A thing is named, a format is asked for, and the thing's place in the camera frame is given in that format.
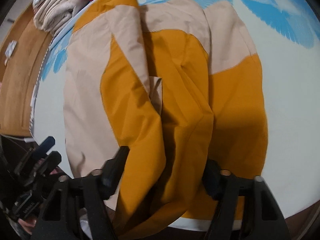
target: folded beige blanket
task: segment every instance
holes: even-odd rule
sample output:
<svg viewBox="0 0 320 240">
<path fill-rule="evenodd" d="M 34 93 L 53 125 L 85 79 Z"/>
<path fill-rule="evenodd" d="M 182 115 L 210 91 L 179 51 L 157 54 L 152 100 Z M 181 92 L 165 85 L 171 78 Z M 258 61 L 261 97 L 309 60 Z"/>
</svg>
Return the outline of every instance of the folded beige blanket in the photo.
<svg viewBox="0 0 320 240">
<path fill-rule="evenodd" d="M 46 0 L 33 19 L 37 29 L 56 36 L 89 0 Z"/>
</svg>

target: clamp jaw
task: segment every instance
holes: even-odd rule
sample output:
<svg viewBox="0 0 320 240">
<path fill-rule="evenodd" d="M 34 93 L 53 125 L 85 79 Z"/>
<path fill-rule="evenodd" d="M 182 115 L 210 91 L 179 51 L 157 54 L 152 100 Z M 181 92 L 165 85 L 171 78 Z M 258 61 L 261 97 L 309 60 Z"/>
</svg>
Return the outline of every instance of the clamp jaw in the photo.
<svg viewBox="0 0 320 240">
<path fill-rule="evenodd" d="M 85 208 L 93 240 L 117 240 L 103 200 L 112 196 L 121 179 L 129 148 L 120 147 L 114 159 L 88 176 L 60 177 L 39 214 L 32 240 L 89 240 L 80 227 Z M 208 160 L 202 178 L 207 193 L 218 201 L 204 240 L 230 240 L 239 196 L 245 197 L 238 240 L 290 240 L 284 217 L 263 178 L 238 178 Z"/>
<path fill-rule="evenodd" d="M 88 240 L 79 222 L 79 210 L 85 208 L 92 239 L 117 240 L 103 200 L 116 192 L 128 153 L 127 146 L 120 147 L 114 159 L 86 177 L 60 177 L 41 209 L 31 239 Z"/>
<path fill-rule="evenodd" d="M 48 197 L 58 177 L 64 174 L 50 174 L 61 162 L 58 152 L 46 154 L 54 144 L 55 139 L 48 137 L 39 147 L 30 149 L 14 169 L 7 162 L 4 153 L 0 152 L 2 166 L 6 169 L 12 187 L 15 188 L 15 194 L 4 200 L 11 219 L 25 220 L 31 214 L 38 215 L 40 205 Z"/>
<path fill-rule="evenodd" d="M 262 177 L 238 178 L 207 160 L 202 182 L 218 201 L 205 240 L 229 240 L 239 196 L 245 197 L 238 240 L 290 240 L 290 232 L 280 208 Z"/>
</svg>

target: mustard yellow fabric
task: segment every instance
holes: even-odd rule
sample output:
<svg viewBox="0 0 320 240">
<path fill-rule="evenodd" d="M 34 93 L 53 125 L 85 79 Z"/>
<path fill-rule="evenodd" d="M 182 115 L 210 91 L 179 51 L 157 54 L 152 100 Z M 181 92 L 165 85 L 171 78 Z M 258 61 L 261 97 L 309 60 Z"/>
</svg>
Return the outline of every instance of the mustard yellow fabric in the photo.
<svg viewBox="0 0 320 240">
<path fill-rule="evenodd" d="M 86 12 L 79 17 L 73 27 L 72 32 L 75 33 L 77 30 L 81 29 L 83 26 L 94 20 L 99 15 L 113 9 L 117 5 L 129 5 L 138 8 L 137 0 L 98 0 L 93 3 Z"/>
</svg>

